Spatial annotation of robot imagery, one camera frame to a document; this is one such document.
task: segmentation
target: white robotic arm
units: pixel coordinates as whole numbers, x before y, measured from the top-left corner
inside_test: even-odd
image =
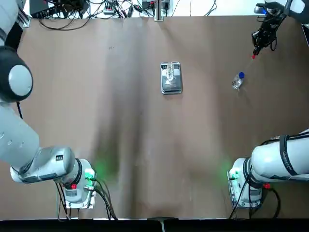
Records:
[[[265,14],[265,17],[259,16],[264,20],[260,20],[260,28],[252,33],[254,55],[268,46],[272,51],[276,49],[277,30],[287,16],[309,26],[309,0],[265,0],[265,3],[256,5],[254,12]]]
[[[309,130],[306,130],[299,135],[281,135],[266,141],[253,150],[250,158],[237,159],[233,168],[227,172],[233,206],[258,207],[263,183],[308,181],[308,151]]]
[[[75,158],[69,147],[41,148],[38,134],[10,106],[27,98],[33,88],[28,66],[4,46],[17,14],[14,0],[0,0],[0,160],[10,164],[14,181],[55,180],[65,189],[68,208],[92,208],[96,174],[90,163]]]

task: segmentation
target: cable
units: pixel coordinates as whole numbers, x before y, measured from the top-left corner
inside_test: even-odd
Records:
[[[215,9],[217,9],[217,0],[213,0],[213,5],[212,5],[211,9],[206,14],[204,14],[204,16],[209,16],[211,14],[211,12],[213,12]]]
[[[55,184],[56,184],[56,187],[57,187],[58,194],[59,194],[59,196],[60,196],[60,202],[59,202],[59,204],[62,203],[64,212],[66,213],[66,217],[67,217],[68,220],[70,220],[70,217],[68,216],[67,207],[66,207],[66,204],[65,204],[65,196],[64,196],[62,187],[61,187],[61,186],[58,186],[57,182],[55,182]],[[60,187],[60,189],[61,189],[61,192],[63,193],[64,203],[63,203],[63,199],[62,199],[62,195],[61,195],[61,193],[60,193],[59,187]],[[59,210],[58,210],[58,220],[60,220],[60,219],[59,219],[59,215],[60,215],[60,205],[59,205]]]
[[[295,139],[304,139],[304,138],[309,138],[309,131],[300,133],[300,134],[295,134],[295,135],[290,135],[288,136],[287,140],[295,140]],[[274,143],[274,142],[279,142],[279,139],[268,139],[260,144],[262,145],[267,145],[269,143]]]
[[[192,0],[190,0],[190,17],[192,15],[192,12],[191,12],[191,3],[192,3]]]
[[[116,217],[115,214],[112,213],[111,208],[110,208],[110,206],[108,205],[108,202],[107,202],[105,196],[104,196],[99,190],[97,190],[96,188],[95,188],[95,191],[98,193],[98,195],[100,195],[100,197],[101,197],[101,198],[103,199],[103,201],[105,202],[105,205],[106,205],[106,212],[107,212],[107,216],[109,217],[109,219],[110,219],[109,213],[111,213],[111,215],[112,215],[112,217],[114,218],[114,220],[117,221],[118,218]]]
[[[175,6],[175,10],[174,10],[174,12],[172,13],[172,16],[171,16],[171,17],[173,17],[173,15],[174,15],[174,13],[175,13],[175,11],[176,11],[176,8],[177,8],[177,6],[178,6],[178,3],[179,3],[180,1],[181,1],[181,0],[178,0],[177,4],[176,4],[176,6]]]
[[[251,193],[250,193],[250,185],[251,185],[251,177],[249,178],[249,183],[248,183],[248,195],[249,195],[249,219],[251,219]]]
[[[274,216],[272,217],[272,218],[277,218],[278,215],[279,215],[279,212],[281,210],[281,199],[279,197],[278,192],[275,189],[270,188],[269,191],[272,191],[275,194],[276,198],[277,198],[277,208],[276,208]]]
[[[234,206],[233,211],[231,212],[231,214],[230,214],[230,216],[228,217],[228,219],[231,219],[231,218],[232,218],[232,216],[233,216],[233,214],[234,214],[234,212],[235,212],[235,210],[236,210],[236,208],[237,208],[237,205],[238,205],[238,203],[239,203],[239,201],[240,201],[242,192],[243,192],[243,190],[245,189],[246,183],[248,182],[249,177],[250,177],[250,175],[247,176],[246,181],[245,181],[245,183],[243,184],[242,189],[241,189],[241,191],[240,191],[240,194],[239,194],[237,203],[236,203],[236,205]]]
[[[276,47],[277,47],[277,35],[275,35],[275,47],[274,48],[272,47],[272,44],[273,43],[270,44],[270,49],[274,52],[276,50]]]
[[[103,194],[104,194],[105,196],[107,196],[107,199],[108,199],[108,202],[109,202],[109,204],[110,204],[110,208],[111,208],[111,210],[112,210],[112,213],[115,215],[114,208],[113,208],[113,206],[112,206],[111,194],[110,194],[110,191],[109,191],[109,189],[108,189],[106,183],[105,183],[104,181],[102,181],[103,184],[104,184],[104,186],[105,186],[105,188],[106,188],[106,190],[107,190],[107,193],[105,192],[105,190],[104,190],[102,184],[101,184],[97,179],[96,179],[96,182],[98,182],[98,184],[100,185]]]
[[[24,120],[23,114],[21,113],[20,102],[17,101],[16,105],[17,105],[17,109],[18,109],[18,112],[19,112],[19,116],[21,117],[22,120]]]
[[[81,25],[80,27],[71,28],[71,29],[66,29],[66,27],[68,27],[68,26],[73,22],[73,20],[75,19],[76,12],[75,12],[74,18],[73,18],[67,25],[65,25],[65,26],[63,26],[63,27],[60,27],[60,28],[49,27],[49,26],[45,25],[45,24],[42,22],[42,19],[39,19],[39,23],[40,23],[42,26],[44,26],[45,28],[50,29],[50,30],[69,31],[69,30],[80,29],[80,28],[84,27],[84,26],[89,22],[89,20],[90,20],[92,17],[94,17],[94,16],[97,15],[97,12],[98,12],[99,8],[102,6],[102,4],[103,4],[104,2],[105,2],[105,0],[103,0],[101,3],[99,3],[99,7],[96,9],[96,11],[95,11],[93,14],[91,14],[91,12],[88,12],[89,16],[87,17],[87,18],[88,18],[87,21],[86,21],[83,25]]]

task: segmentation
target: clear plastic bottle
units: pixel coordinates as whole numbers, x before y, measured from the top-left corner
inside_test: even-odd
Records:
[[[171,81],[174,79],[174,64],[172,62],[168,63],[168,66],[166,69],[166,78],[168,81]]]
[[[234,89],[239,89],[244,78],[245,78],[245,74],[243,72],[240,72],[238,75],[234,77],[234,80],[232,82],[232,87]]]

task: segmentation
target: power strip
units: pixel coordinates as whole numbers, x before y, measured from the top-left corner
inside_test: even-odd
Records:
[[[106,2],[104,9],[103,9],[103,13],[105,15],[114,15],[116,12],[115,12],[114,7],[111,4],[109,4],[108,2]]]

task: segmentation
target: table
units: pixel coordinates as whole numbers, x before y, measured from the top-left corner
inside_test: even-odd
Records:
[[[134,4],[141,3],[141,0],[132,0]],[[189,16],[190,15],[190,3],[192,16],[203,16],[213,5],[213,0],[179,0],[179,4],[176,8],[178,0],[170,0],[171,9],[168,12],[168,16]],[[92,2],[102,2],[101,0],[93,0]],[[254,15],[253,9],[257,3],[264,3],[263,0],[217,0],[217,9],[214,10],[211,15]],[[124,9],[129,8],[128,3],[124,3]],[[98,8],[96,4],[91,4],[91,13]],[[24,11],[30,16],[29,13],[29,0],[26,1]],[[137,11],[133,11],[132,17],[139,17],[140,14]],[[99,14],[98,17],[106,18],[108,16],[103,13]]]
[[[18,50],[34,76],[21,103],[24,119],[42,146],[68,145],[92,162],[120,218],[225,218],[233,162],[272,136],[309,125],[309,50],[291,18],[278,31],[277,50],[263,50],[241,91],[232,89],[258,27],[253,16],[169,17],[91,20],[63,32],[33,20]],[[160,91],[159,65],[169,60],[182,66],[180,95]],[[54,184],[15,183],[8,170],[0,163],[0,184],[9,189],[0,192],[7,209],[0,218],[55,218]],[[280,217],[309,216],[307,183],[275,188]],[[255,216],[271,217],[274,199],[267,197]],[[81,217],[106,217],[100,198]]]

